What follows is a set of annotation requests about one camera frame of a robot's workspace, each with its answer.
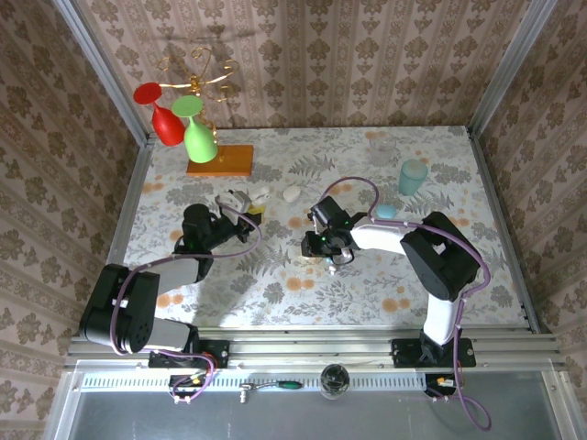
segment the orange wooden block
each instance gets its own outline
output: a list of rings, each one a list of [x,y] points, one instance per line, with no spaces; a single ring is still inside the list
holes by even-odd
[[[253,167],[252,145],[219,145],[216,157],[206,163],[187,164],[187,175],[197,177],[250,176]]]

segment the floral tablecloth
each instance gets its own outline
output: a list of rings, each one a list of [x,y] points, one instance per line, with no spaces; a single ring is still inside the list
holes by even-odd
[[[386,132],[396,138],[400,158],[373,164],[369,138]],[[368,177],[382,203],[398,208],[396,218],[420,221],[441,211],[481,251],[493,280],[467,303],[464,324],[526,326],[504,259],[471,144],[463,127],[299,128],[222,130],[222,144],[253,144],[249,178],[193,178],[185,174],[187,154],[158,144],[138,204],[125,262],[145,263],[169,255],[182,234],[189,204],[214,206],[229,189],[271,190],[260,247],[244,258],[218,260],[203,282],[162,295],[157,316],[197,325],[421,325],[427,294],[406,257],[361,251],[335,275],[324,260],[305,259],[300,243],[310,229],[308,208],[341,176]],[[398,192],[401,164],[422,160],[429,168],[414,196]],[[302,194],[287,203],[282,192],[298,185]],[[346,181],[331,193],[352,215],[373,200],[371,188]],[[247,248],[236,239],[214,250]]]

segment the teal plastic cup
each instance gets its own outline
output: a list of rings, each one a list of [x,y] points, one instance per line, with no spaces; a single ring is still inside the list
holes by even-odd
[[[400,174],[400,193],[414,195],[428,175],[428,167],[417,159],[409,159],[402,164]]]

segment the clear plastic cup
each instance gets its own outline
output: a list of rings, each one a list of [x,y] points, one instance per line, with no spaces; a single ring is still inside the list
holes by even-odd
[[[385,166],[396,165],[400,158],[395,137],[388,133],[374,133],[369,139],[369,157],[371,164]]]
[[[409,159],[402,164],[400,174],[400,193],[414,195],[428,175],[426,164],[417,159]]]

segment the patterned wallpaper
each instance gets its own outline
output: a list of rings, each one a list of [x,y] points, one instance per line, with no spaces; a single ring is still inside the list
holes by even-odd
[[[587,1],[559,0],[482,137],[587,415]]]
[[[51,2],[0,2],[0,438],[40,438],[136,154]]]
[[[529,0],[77,0],[130,96],[158,60],[240,72],[219,127],[467,125]],[[166,92],[160,104],[177,95]],[[152,109],[142,107],[145,128]]]

